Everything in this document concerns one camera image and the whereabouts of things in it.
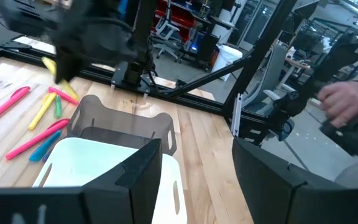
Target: gray translucent tray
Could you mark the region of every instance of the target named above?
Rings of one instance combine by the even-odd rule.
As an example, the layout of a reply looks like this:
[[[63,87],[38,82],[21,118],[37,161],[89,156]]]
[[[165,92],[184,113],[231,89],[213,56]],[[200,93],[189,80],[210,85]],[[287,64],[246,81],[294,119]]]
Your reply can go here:
[[[77,137],[140,149],[152,139],[161,139],[162,152],[176,150],[175,130],[170,115],[146,118],[103,106],[95,95],[85,96],[67,126],[67,137]]]

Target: blue highlighter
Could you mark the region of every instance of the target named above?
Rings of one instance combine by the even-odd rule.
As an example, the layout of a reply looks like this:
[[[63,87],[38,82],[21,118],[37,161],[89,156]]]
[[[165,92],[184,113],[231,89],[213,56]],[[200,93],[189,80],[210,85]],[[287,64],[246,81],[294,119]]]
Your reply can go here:
[[[33,154],[31,154],[29,160],[33,162],[40,161],[43,156],[48,152],[49,147],[60,137],[62,131],[55,132],[50,138],[48,138],[40,147],[38,147]]]

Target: pink highlighter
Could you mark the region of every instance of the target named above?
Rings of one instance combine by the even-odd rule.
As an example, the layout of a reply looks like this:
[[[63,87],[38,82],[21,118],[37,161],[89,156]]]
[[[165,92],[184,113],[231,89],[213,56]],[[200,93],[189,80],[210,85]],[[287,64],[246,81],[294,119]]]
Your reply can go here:
[[[9,100],[7,100],[3,105],[0,106],[0,115],[9,109],[13,104],[22,99],[28,92],[30,92],[30,87],[25,86],[16,90]]]
[[[35,138],[31,139],[30,141],[26,142],[25,144],[21,145],[20,147],[16,148],[15,150],[11,151],[10,153],[6,154],[5,158],[7,160],[11,160],[18,156],[20,153],[25,152],[26,150],[30,149],[32,146],[36,145],[38,142],[46,139],[47,137],[53,135],[58,130],[64,128],[68,125],[70,119],[61,119],[53,123],[46,131],[39,134]]]
[[[74,100],[69,94],[66,94],[54,87],[49,87],[48,88],[48,92],[49,93],[56,93],[58,95],[60,95],[60,97],[63,99],[63,100],[67,100],[68,102],[70,103],[73,103],[74,105],[78,105],[78,100]]]

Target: green highlighter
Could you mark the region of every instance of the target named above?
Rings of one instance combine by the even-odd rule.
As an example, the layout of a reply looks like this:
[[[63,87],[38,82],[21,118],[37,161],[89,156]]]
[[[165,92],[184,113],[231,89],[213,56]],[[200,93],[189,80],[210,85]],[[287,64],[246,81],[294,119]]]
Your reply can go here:
[[[62,117],[62,100],[60,99],[59,95],[57,95],[55,99],[55,117]]]

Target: desk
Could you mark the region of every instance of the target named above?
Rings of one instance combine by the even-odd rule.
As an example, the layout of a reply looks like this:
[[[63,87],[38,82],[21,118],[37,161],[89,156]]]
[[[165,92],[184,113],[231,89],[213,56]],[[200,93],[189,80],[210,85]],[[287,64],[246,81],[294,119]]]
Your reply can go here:
[[[303,65],[302,63],[290,59],[285,58],[285,61],[291,64],[291,68],[286,72],[284,77],[281,79],[280,83],[278,84],[277,88],[281,88],[281,86],[286,82],[286,80],[290,77],[290,75],[293,73],[294,69],[297,68],[298,70],[305,69],[305,70],[311,70],[310,66]]]
[[[39,49],[41,46],[48,51],[53,49],[25,37],[19,41]],[[156,81],[175,86],[162,78]],[[30,94],[0,117],[0,187],[30,187],[40,172],[43,163],[32,163],[28,159],[36,147],[11,161],[4,156],[55,121],[53,110],[49,109],[33,131],[27,129],[52,83],[46,68],[0,58],[0,101],[20,86],[32,87]],[[80,97],[96,95],[108,108],[149,117],[166,112],[173,118],[178,147],[174,158],[181,169],[189,224],[252,223],[234,171],[232,135],[222,117],[151,97],[145,99],[117,88],[112,90],[110,86],[82,78],[75,78],[71,84]],[[194,90],[193,94],[213,99],[212,94],[205,91]],[[75,106],[62,101],[62,107],[63,118],[70,118]]]

